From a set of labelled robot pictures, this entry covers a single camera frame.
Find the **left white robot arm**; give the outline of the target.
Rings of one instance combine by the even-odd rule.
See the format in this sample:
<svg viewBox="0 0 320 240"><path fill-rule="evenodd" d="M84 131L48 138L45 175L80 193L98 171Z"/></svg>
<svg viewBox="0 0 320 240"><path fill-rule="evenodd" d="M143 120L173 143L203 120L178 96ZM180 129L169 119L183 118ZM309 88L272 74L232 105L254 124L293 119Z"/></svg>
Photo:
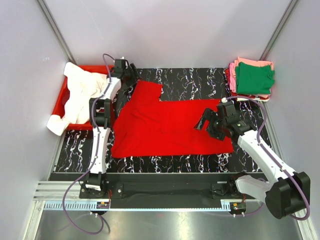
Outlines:
<svg viewBox="0 0 320 240"><path fill-rule="evenodd" d="M109 197L106 178L106 154L108 139L115 122L113 99L119 91L126 91L139 79L135 65L125 58L114 60L107 68L106 86L100 96L89 100L89 120L92 125L93 142L88 170L83 176L79 197L81 199Z"/></svg>

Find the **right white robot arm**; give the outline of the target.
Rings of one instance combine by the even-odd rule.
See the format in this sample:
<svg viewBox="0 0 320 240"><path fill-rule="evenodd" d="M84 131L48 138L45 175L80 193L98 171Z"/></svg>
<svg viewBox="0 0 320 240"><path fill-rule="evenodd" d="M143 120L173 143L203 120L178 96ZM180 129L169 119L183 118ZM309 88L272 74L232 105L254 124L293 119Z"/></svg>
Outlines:
<svg viewBox="0 0 320 240"><path fill-rule="evenodd" d="M262 126L255 128L250 121L240 118L231 97L222 98L217 110L206 108L194 128L201 130L205 122L208 122L206 131L210 137L220 141L228 137L237 143L267 179L258 180L240 172L229 179L221 190L222 194L235 199L249 195L264 203L277 219L291 216L297 221L305 221L310 217L310 177L287 165L261 139Z"/></svg>

